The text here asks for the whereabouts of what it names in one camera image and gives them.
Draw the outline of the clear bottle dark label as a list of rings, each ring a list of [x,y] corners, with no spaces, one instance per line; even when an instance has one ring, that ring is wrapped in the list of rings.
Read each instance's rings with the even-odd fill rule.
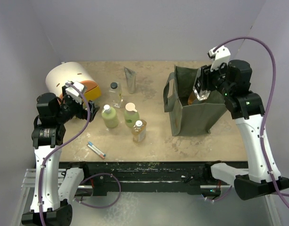
[[[193,92],[195,93],[195,95],[197,97],[197,100],[198,101],[207,100],[208,97],[209,97],[210,91],[207,90],[207,91],[203,91],[203,92],[198,93],[197,90],[196,90],[196,81],[197,81],[197,79],[195,78],[195,82],[193,84]]]

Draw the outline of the orange bottle pink cap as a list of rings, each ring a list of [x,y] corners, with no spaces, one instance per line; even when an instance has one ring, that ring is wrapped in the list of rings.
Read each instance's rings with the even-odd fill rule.
[[[191,94],[188,98],[188,101],[187,101],[188,105],[192,105],[196,99],[197,99],[197,97],[196,97],[195,93],[191,92]]]

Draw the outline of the green canvas bag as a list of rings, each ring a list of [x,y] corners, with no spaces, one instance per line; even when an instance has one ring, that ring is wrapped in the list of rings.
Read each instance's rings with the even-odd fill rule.
[[[193,93],[197,68],[175,66],[163,90],[164,112],[169,113],[173,136],[194,137],[210,129],[227,111],[222,95],[212,91],[204,101],[188,104]]]

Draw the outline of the amber bottle white cap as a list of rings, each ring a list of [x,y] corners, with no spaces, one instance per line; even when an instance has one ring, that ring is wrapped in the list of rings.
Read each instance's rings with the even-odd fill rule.
[[[135,143],[142,142],[146,137],[147,122],[145,120],[137,120],[132,128],[133,141]]]

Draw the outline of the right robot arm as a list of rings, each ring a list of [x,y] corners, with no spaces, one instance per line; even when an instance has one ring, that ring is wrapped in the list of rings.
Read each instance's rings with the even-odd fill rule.
[[[272,156],[262,121],[265,110],[261,97],[250,91],[252,68],[243,60],[220,64],[217,70],[205,65],[198,69],[194,93],[198,100],[206,100],[211,91],[224,98],[226,109],[235,121],[248,158],[248,170],[231,167],[222,161],[209,164],[203,172],[208,184],[221,180],[235,188],[238,197],[249,200],[289,188]]]

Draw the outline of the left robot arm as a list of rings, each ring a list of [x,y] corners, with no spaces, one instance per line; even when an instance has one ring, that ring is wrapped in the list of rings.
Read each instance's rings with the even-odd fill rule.
[[[60,184],[59,160],[66,132],[65,123],[73,117],[93,121],[97,107],[89,101],[89,109],[84,102],[75,101],[73,96],[57,97],[44,93],[37,97],[38,116],[33,122],[32,140],[36,158],[35,189],[30,211],[24,213],[24,226],[68,226],[72,222],[72,202],[79,184],[85,185],[91,176],[86,163],[72,164],[65,170]]]

